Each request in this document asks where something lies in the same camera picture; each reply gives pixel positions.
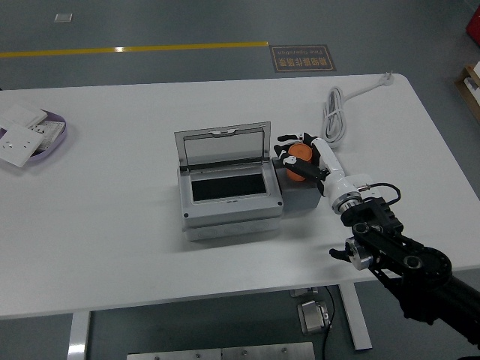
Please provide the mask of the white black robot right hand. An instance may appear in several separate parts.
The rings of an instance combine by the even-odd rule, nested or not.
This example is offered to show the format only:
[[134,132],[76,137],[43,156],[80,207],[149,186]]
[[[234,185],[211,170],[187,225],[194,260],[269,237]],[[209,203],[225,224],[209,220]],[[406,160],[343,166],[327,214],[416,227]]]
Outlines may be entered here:
[[297,133],[278,141],[273,163],[287,214],[315,209],[321,197],[337,215],[363,201],[361,192],[370,187],[371,178],[347,175],[324,139]]

